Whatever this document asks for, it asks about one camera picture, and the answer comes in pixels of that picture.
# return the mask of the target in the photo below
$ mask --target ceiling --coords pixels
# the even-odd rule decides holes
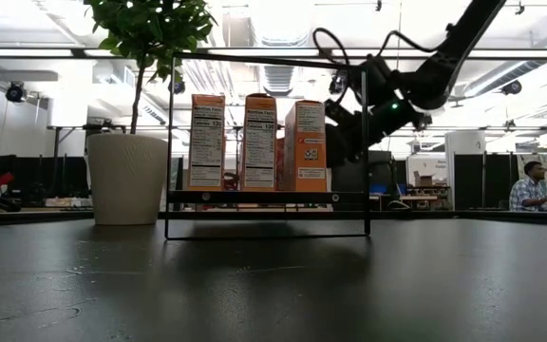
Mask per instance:
[[[260,0],[258,3],[256,0],[213,0],[210,4],[211,12],[219,25],[211,33],[211,44],[204,45],[203,48],[258,47],[263,46],[265,40],[261,38],[266,35],[269,38],[279,38],[276,35],[291,37],[294,32],[311,33],[314,29],[323,27],[337,35],[346,48],[368,48],[374,51],[392,29],[399,29],[423,46],[438,45],[445,36],[446,25],[459,19],[469,1],[384,0],[379,10],[376,0],[305,0],[298,5],[296,0]],[[520,4],[524,6],[524,11],[517,14]],[[91,34],[93,22],[89,13],[84,17],[86,9],[81,0],[0,0],[0,48],[95,48],[106,36],[106,32],[99,29]],[[277,24],[281,21],[285,26],[279,31]],[[254,33],[254,29],[258,29],[260,37]],[[307,40],[301,42],[297,39],[299,43],[296,46],[313,48],[311,37],[306,37]],[[333,41],[327,37],[322,36],[319,39],[322,46],[335,48]],[[388,63],[392,68],[410,71],[423,62],[395,60],[394,51],[399,51],[396,48],[410,48],[404,43],[392,39],[388,47],[391,57]],[[477,48],[547,48],[547,0],[507,1]],[[366,54],[368,51],[353,52]],[[59,79],[50,76],[54,74],[64,78],[72,74],[74,68],[85,64],[83,61],[54,59],[6,59],[0,60],[0,75],[5,72],[24,71],[27,79],[19,81],[25,81],[29,90],[39,92],[42,96],[55,97],[60,93],[61,86]],[[466,62],[460,73],[456,87],[458,92],[455,95],[461,95],[464,86],[481,81],[487,73],[504,67],[511,65],[504,61]],[[123,82],[126,68],[136,74],[136,68],[130,61],[104,61],[98,64],[99,72],[95,69],[93,82],[87,85],[91,86],[88,115],[112,118],[120,124],[129,123],[134,89],[132,85]],[[116,83],[108,77],[96,77],[97,74],[102,76],[100,73],[103,69],[112,70],[111,73],[117,76],[114,79],[119,82]],[[174,124],[190,123],[192,93],[225,94],[228,102],[227,124],[242,124],[244,97],[262,92],[263,86],[267,86],[262,72],[264,71],[256,65],[185,61],[183,75],[187,89],[184,94],[175,96]],[[329,70],[299,68],[295,75],[290,94],[278,97],[278,118],[281,123],[297,99],[324,101],[330,96]],[[472,99],[449,103],[431,113],[434,125],[502,126],[514,119],[515,124],[521,127],[547,126],[547,64],[520,76],[519,80],[523,85],[519,95],[505,96],[494,90]],[[167,113],[168,97],[169,92],[161,83],[145,85],[145,103],[162,117]],[[359,109],[353,96],[347,96],[343,105],[352,110]],[[139,124],[154,125],[158,121],[149,115],[141,115]],[[373,148],[389,148],[402,154],[410,151],[410,143],[431,145],[443,142],[446,131],[448,130],[429,130],[417,135],[409,130],[399,131]],[[546,132],[534,129],[513,134],[503,131],[487,132],[487,135],[491,148],[503,150],[508,142],[530,148],[547,146],[547,136],[541,139],[542,142],[538,140],[543,133]],[[143,134],[163,139],[167,137],[164,130],[145,130]],[[179,152],[186,151],[183,144],[175,147]],[[235,151],[235,148],[228,147],[228,150]]]

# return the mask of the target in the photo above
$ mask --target person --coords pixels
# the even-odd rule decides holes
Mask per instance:
[[[510,192],[510,210],[525,212],[547,212],[547,191],[542,181],[546,169],[539,161],[529,161],[524,165],[527,177],[518,180]]]

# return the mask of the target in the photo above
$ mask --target black metal frame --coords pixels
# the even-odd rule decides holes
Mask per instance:
[[[367,97],[367,72],[361,66],[348,66],[340,64],[297,61],[283,58],[264,58],[264,57],[243,57],[231,55],[217,55],[209,53],[178,53],[176,58],[180,59],[200,59],[222,62],[240,62],[254,63],[286,67],[317,67],[335,70],[354,70],[362,73],[362,98]],[[314,56],[312,59],[324,60],[323,56]],[[171,80],[175,79],[176,59],[173,59],[171,69]],[[170,214],[169,204],[171,203],[337,203],[352,202],[363,204],[362,220],[364,221],[364,234],[351,235],[308,235],[308,236],[288,236],[276,238],[339,238],[339,237],[368,237],[370,235],[370,206],[368,191],[368,107],[363,104],[362,107],[362,165],[363,178],[365,181],[364,192],[361,193],[294,193],[294,192],[232,192],[232,191],[171,191],[170,190],[170,167],[172,160],[172,129],[174,127],[174,91],[170,92],[170,105],[168,106],[168,157],[166,169],[166,209],[164,212],[164,237],[167,240],[194,240],[194,239],[229,239],[244,237],[170,237]]]

